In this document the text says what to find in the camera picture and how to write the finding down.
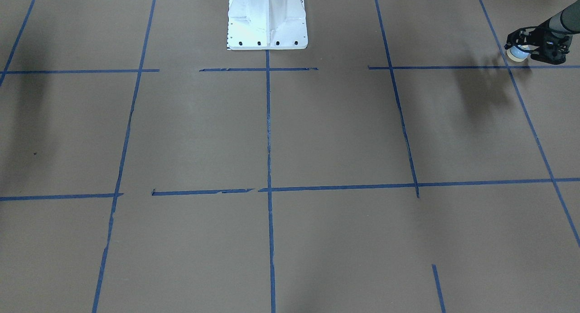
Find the blue painter's tape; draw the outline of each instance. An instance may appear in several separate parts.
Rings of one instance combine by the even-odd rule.
[[[437,266],[431,264],[433,268],[433,277],[435,278],[435,286],[437,286],[437,296],[439,296],[439,306],[441,306],[441,313],[445,313],[445,301],[443,300],[443,292],[441,291],[441,282],[439,282],[439,273],[437,272]]]
[[[504,184],[526,184],[526,183],[551,183],[551,179],[508,179],[502,181],[468,181],[468,182],[440,182],[440,183],[419,183],[420,187],[442,187],[442,186],[468,186],[468,185],[504,185]]]
[[[265,72],[272,71],[301,71],[301,70],[319,70],[317,67],[281,67],[281,68],[211,68],[201,69],[200,72]]]
[[[135,102],[137,101],[137,94],[139,93],[139,84],[141,82],[141,74],[143,73],[143,63],[145,62],[145,54],[147,53],[147,41],[149,40],[149,32],[151,31],[151,23],[153,22],[153,13],[155,11],[156,0],[151,1],[151,10],[149,11],[149,21],[147,22],[147,30],[145,31],[145,40],[143,41],[143,49],[141,51],[141,60],[139,61],[139,72],[137,72],[137,80],[135,82],[135,90],[133,92],[133,100],[131,102],[131,109],[129,111],[129,119],[127,121],[127,128],[125,131],[125,142],[123,144],[123,151],[121,153],[121,162],[119,164],[119,175],[117,177],[115,185],[115,194],[119,193],[121,188],[121,180],[123,177],[123,169],[125,166],[125,158],[127,155],[127,148],[129,146],[129,136],[131,134],[131,121],[133,119],[133,112],[135,111]],[[114,222],[114,214],[116,211],[116,203],[118,196],[112,198],[111,214],[109,216],[108,232],[107,232],[107,245],[103,250],[103,257],[101,258],[101,265],[99,268],[99,278],[97,279],[97,287],[95,290],[95,298],[93,300],[92,313],[97,313],[99,307],[99,297],[101,293],[101,287],[103,286],[103,277],[105,272],[105,266],[107,263],[108,249],[111,242],[112,226]]]
[[[336,185],[336,186],[306,186],[306,187],[274,187],[272,192],[296,192],[296,191],[332,191],[344,189],[380,189],[380,188],[407,188],[415,187],[414,183],[377,184],[377,185]]]
[[[159,69],[143,69],[143,73],[158,73]],[[139,73],[139,69],[84,69],[84,70],[12,70],[6,74],[99,74],[99,73]]]
[[[153,190],[151,196],[175,196],[175,195],[203,195],[203,194],[230,194],[230,193],[250,193],[252,188],[236,188],[236,189],[207,189],[200,191],[173,191],[173,192],[158,192]]]
[[[4,71],[2,72],[2,76],[0,76],[0,87],[4,82],[4,78],[6,78],[6,72],[8,72],[8,68],[10,67],[10,63],[12,63],[12,59],[14,58],[14,53],[16,52],[16,47],[18,47],[18,43],[20,42],[20,38],[22,37],[22,33],[26,27],[27,22],[29,21],[30,13],[33,11],[33,7],[36,0],[30,1],[29,10],[26,12],[26,16],[24,17],[24,21],[22,22],[22,26],[20,27],[20,31],[18,31],[18,35],[16,36],[16,41],[12,45],[12,50],[10,51],[10,55],[8,56],[8,61],[6,61],[6,65],[4,66]]]
[[[395,70],[419,70],[419,69],[506,69],[494,66],[449,66],[449,67],[393,67]]]
[[[557,178],[558,183],[580,182],[580,178]]]
[[[266,50],[266,123],[268,136],[268,237],[270,241],[270,308],[276,313],[276,270],[274,269],[274,214],[272,204],[272,121],[270,106],[270,51]]]
[[[402,114],[402,107],[401,107],[401,100],[398,94],[397,88],[397,81],[395,80],[395,73],[393,70],[393,63],[391,61],[391,54],[389,52],[389,44],[387,43],[387,35],[385,33],[385,26],[383,24],[383,15],[381,14],[381,7],[379,6],[379,0],[375,0],[375,7],[377,8],[377,14],[379,16],[379,24],[381,26],[381,33],[383,35],[383,43],[385,44],[385,53],[387,54],[387,62],[389,63],[389,72],[391,73],[391,82],[393,83],[393,90],[395,94],[395,100],[397,102],[397,108],[399,111],[399,115],[401,117],[401,127],[402,127],[402,134],[405,138],[406,143],[406,151],[409,156],[409,165],[411,167],[411,174],[413,177],[413,182],[415,183],[415,193],[417,197],[419,197],[419,183],[417,181],[417,174],[415,172],[415,163],[413,162],[413,155],[411,152],[411,145],[409,143],[409,137],[406,134],[406,125],[405,125],[405,118]]]
[[[114,193],[104,193],[104,194],[4,196],[4,197],[0,197],[0,202],[30,201],[30,200],[98,199],[98,198],[111,198],[111,197],[114,197],[114,195],[115,195]]]

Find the brown floor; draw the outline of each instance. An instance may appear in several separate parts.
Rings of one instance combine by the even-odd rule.
[[[0,0],[0,313],[580,311],[573,1]]]

